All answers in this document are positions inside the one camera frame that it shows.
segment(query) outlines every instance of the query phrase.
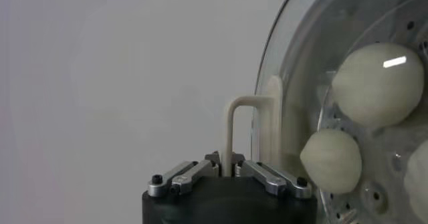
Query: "clear plastic container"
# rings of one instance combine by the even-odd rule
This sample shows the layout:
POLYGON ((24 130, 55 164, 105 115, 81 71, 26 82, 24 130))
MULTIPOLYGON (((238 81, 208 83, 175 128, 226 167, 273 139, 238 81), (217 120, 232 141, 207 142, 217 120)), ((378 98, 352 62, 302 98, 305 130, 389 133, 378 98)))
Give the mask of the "clear plastic container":
MULTIPOLYGON (((352 193, 318 192, 320 212, 326 214, 320 215, 320 222, 422 223, 409 206, 403 178, 410 155, 428 139, 427 92, 404 122, 378 129, 357 125, 342 114, 332 101, 330 86, 349 53, 376 42, 410 48, 426 66, 427 5, 428 0, 286 0, 278 14, 255 89, 256 95, 263 95, 272 75, 283 82, 281 161, 277 166, 305 176, 300 152, 322 128, 345 130, 358 141, 362 153, 363 174, 352 193), (386 210, 378 210, 379 198, 386 201, 386 210)), ((259 160, 263 146, 259 127, 255 112, 253 160, 259 160)))

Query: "white wall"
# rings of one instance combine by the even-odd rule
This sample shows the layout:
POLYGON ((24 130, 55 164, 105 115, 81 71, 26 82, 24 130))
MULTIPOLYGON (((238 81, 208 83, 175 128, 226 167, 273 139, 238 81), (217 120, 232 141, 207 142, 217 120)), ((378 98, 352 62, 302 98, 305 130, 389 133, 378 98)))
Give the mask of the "white wall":
POLYGON ((140 223, 151 174, 221 148, 281 2, 0 0, 0 223, 140 223))

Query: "plastic handle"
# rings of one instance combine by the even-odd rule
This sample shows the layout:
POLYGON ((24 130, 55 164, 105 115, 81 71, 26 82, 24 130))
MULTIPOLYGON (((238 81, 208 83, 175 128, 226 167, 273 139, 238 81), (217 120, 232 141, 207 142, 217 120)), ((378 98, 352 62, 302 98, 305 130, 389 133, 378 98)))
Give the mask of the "plastic handle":
POLYGON ((281 155, 281 117, 282 117, 282 81, 272 76, 262 89, 262 96, 242 96, 234 99, 226 109, 225 148, 221 153, 222 175, 230 177, 232 173, 233 116, 240 106, 254 107, 260 118, 259 157, 260 161, 274 166, 280 165, 281 155))

